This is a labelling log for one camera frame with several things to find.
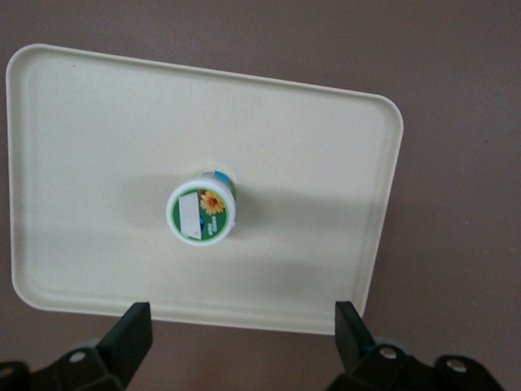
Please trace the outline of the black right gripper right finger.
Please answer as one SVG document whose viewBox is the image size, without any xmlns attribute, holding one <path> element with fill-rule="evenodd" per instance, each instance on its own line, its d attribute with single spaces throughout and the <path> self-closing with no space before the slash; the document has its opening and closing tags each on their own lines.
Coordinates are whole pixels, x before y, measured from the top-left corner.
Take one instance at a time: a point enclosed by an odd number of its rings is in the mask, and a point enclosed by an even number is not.
<svg viewBox="0 0 521 391">
<path fill-rule="evenodd" d="M 434 371 L 397 345 L 378 343 L 350 301 L 335 303 L 335 345 L 344 367 L 329 390 L 433 390 Z"/>
</svg>

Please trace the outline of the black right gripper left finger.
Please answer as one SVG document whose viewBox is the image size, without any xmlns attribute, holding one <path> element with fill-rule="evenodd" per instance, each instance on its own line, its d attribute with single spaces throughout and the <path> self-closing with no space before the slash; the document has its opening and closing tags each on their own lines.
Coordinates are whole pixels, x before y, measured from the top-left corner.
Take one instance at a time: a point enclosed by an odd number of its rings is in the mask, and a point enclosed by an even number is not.
<svg viewBox="0 0 521 391">
<path fill-rule="evenodd" d="M 153 341 L 151 306 L 136 302 L 93 346 L 81 346 L 31 375 L 32 390 L 125 390 Z"/>
</svg>

